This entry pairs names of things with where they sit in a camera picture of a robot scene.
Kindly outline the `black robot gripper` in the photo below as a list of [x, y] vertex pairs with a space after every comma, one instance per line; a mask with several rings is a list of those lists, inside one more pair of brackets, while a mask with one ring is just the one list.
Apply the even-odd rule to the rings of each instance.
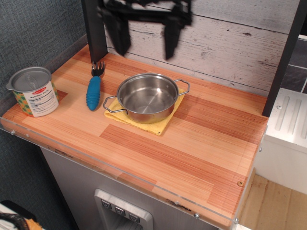
[[97, 11], [121, 56], [131, 46], [129, 21], [165, 24], [165, 59], [168, 60], [174, 55], [182, 26], [192, 23], [191, 4], [190, 0], [102, 0]]

